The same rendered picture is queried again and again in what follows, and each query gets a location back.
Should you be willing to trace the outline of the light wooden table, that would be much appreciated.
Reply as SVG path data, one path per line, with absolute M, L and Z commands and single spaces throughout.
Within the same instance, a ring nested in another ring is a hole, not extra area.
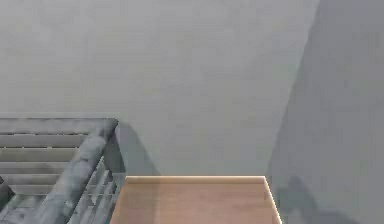
M 263 176 L 127 176 L 110 224 L 283 224 Z

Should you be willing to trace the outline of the grey slatted metal bench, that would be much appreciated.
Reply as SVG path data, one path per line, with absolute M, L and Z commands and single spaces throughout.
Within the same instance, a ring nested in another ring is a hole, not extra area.
M 0 224 L 110 224 L 125 171 L 114 118 L 0 118 Z

